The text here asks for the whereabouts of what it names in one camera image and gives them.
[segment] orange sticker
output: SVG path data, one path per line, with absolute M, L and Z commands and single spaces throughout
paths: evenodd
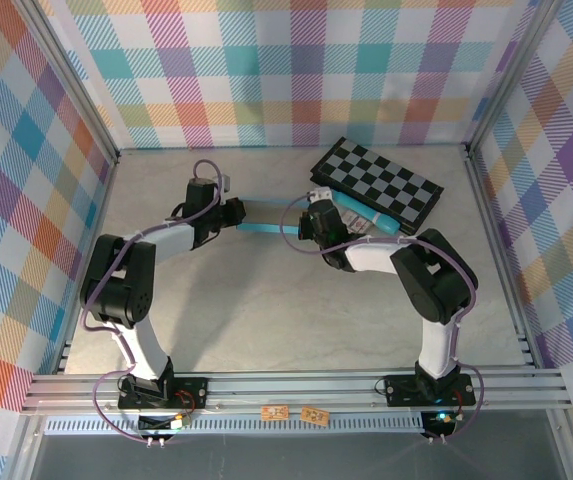
M 262 407 L 262 420 L 288 420 L 287 405 L 266 405 Z
M 302 407 L 302 422 L 314 423 L 321 427 L 327 427 L 330 413 L 313 407 Z

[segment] white table surface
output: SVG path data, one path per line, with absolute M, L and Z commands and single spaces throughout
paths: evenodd
M 459 147 L 373 150 L 445 188 L 423 228 L 440 230 L 479 278 L 478 305 L 462 325 L 462 361 L 523 363 Z M 159 223 L 184 200 L 200 158 L 230 175 L 229 196 L 292 199 L 313 187 L 309 170 L 326 151 L 127 152 L 102 230 L 125 235 Z M 212 176 L 207 166 L 200 174 Z M 396 276 L 340 272 L 292 251 L 279 235 L 233 229 L 157 267 L 150 316 L 176 371 L 410 367 L 421 348 L 421 319 Z M 67 373 L 124 365 L 107 334 L 77 329 Z

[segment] label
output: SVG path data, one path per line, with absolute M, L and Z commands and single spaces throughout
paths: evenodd
M 321 427 L 327 427 L 330 413 L 313 407 L 302 407 L 302 422 L 313 423 Z
M 262 420 L 265 422 L 271 420 L 288 420 L 288 406 L 266 405 L 262 407 Z
M 360 217 L 352 210 L 346 210 L 342 214 L 342 221 L 351 233 L 364 233 L 373 226 L 371 222 L 366 220 L 364 217 Z

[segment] folding chess board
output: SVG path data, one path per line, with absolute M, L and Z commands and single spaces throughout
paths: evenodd
M 391 216 L 412 235 L 444 189 L 430 180 L 341 138 L 315 165 L 311 180 Z

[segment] colorful plaid backdrop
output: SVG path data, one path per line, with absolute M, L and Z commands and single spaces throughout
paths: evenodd
M 573 0 L 485 142 L 486 186 L 546 365 L 573 397 Z
M 0 474 L 74 294 L 108 166 L 11 0 L 0 0 Z
M 460 143 L 537 0 L 41 3 L 117 143 L 158 148 Z

